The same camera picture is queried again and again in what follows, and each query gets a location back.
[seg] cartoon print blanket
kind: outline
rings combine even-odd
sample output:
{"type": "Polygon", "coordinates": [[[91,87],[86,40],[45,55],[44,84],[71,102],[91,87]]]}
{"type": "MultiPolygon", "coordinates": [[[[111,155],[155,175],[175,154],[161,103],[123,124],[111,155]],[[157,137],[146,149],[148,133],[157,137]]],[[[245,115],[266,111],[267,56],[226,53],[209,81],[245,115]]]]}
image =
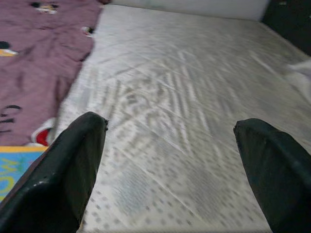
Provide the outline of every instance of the cartoon print blanket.
{"type": "Polygon", "coordinates": [[[58,106],[93,45],[99,2],[37,1],[0,1],[1,146],[48,144],[58,106]]]}

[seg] white headboard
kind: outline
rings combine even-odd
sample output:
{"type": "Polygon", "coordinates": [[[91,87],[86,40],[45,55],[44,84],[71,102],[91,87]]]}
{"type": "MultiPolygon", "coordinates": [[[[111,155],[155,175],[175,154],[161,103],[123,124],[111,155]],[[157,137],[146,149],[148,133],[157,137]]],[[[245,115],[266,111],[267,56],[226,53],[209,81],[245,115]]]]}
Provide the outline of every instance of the white headboard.
{"type": "Polygon", "coordinates": [[[269,0],[113,0],[113,4],[205,16],[260,20],[269,0]]]}

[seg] black furniture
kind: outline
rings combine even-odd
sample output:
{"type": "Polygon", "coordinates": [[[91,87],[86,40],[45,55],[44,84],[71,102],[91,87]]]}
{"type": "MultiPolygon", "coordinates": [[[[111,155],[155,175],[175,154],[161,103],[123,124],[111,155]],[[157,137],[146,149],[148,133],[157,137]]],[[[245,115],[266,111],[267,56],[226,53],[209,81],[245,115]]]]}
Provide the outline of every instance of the black furniture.
{"type": "Polygon", "coordinates": [[[311,232],[311,156],[259,119],[234,128],[248,181],[274,233],[311,232]]]}
{"type": "Polygon", "coordinates": [[[271,0],[262,22],[311,55],[311,0],[271,0]]]}
{"type": "Polygon", "coordinates": [[[86,113],[63,131],[0,203],[1,233],[75,233],[95,184],[107,121],[86,113]]]}

